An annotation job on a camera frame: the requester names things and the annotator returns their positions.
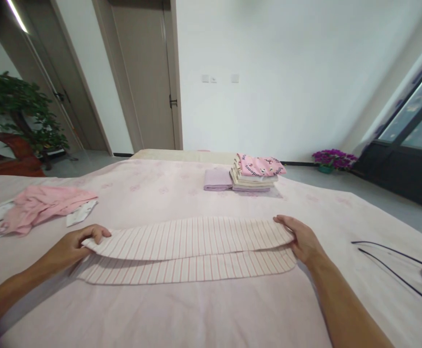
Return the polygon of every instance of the hand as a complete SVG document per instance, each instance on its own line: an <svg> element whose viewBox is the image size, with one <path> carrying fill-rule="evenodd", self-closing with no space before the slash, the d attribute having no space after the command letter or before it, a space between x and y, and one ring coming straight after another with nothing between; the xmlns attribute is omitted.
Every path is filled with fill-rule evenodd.
<svg viewBox="0 0 422 348"><path fill-rule="evenodd" d="M309 226L286 215L277 215L274 221L293 231L296 239L291 243L291 249L302 263L308 264L316 256L326 256L319 240Z"/></svg>
<svg viewBox="0 0 422 348"><path fill-rule="evenodd" d="M81 245L83 240L93 238L95 243L99 244L103 237L111 237L111 233L100 225L90 225L81 230L69 232L28 271L50 278L92 253L90 249Z"/></svg>

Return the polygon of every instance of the stack of folded clothes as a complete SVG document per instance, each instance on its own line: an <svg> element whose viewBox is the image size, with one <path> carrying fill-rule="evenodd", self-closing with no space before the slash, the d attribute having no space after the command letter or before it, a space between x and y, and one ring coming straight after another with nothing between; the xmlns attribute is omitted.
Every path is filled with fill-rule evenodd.
<svg viewBox="0 0 422 348"><path fill-rule="evenodd" d="M230 169L235 191L267 192L274 187L278 175L287 172L280 161L273 157L237 155Z"/></svg>

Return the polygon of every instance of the purple flowers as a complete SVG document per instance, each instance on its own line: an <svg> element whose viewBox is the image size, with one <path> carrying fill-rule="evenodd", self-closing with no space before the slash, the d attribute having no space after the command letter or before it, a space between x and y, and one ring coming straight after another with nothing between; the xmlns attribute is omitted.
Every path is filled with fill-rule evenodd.
<svg viewBox="0 0 422 348"><path fill-rule="evenodd" d="M322 150L312 154L314 162L319 163L321 167L330 167L335 169L349 170L357 157L344 153L337 149Z"/></svg>

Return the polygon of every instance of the flower pot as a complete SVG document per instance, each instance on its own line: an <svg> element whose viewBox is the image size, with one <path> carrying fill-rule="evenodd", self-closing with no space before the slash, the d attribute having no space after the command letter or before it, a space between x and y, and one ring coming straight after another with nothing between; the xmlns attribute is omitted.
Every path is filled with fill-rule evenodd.
<svg viewBox="0 0 422 348"><path fill-rule="evenodd" d="M330 174L331 172L333 172L333 168L332 167L319 167L319 172L322 172L324 174Z"/></svg>

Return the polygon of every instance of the ceiling light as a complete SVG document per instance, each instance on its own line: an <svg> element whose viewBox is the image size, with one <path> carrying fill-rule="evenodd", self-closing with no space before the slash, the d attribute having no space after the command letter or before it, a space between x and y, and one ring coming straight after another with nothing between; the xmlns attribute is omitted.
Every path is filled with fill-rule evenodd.
<svg viewBox="0 0 422 348"><path fill-rule="evenodd" d="M11 7L11 11L13 11L14 17L16 17L17 22L19 23L19 25L21 26L21 29L26 32L27 34L29 33L26 29L26 26L24 25L24 23L22 22L21 17L19 16L19 13L17 13L17 10L13 4L13 2L11 0L7 0L9 7Z"/></svg>

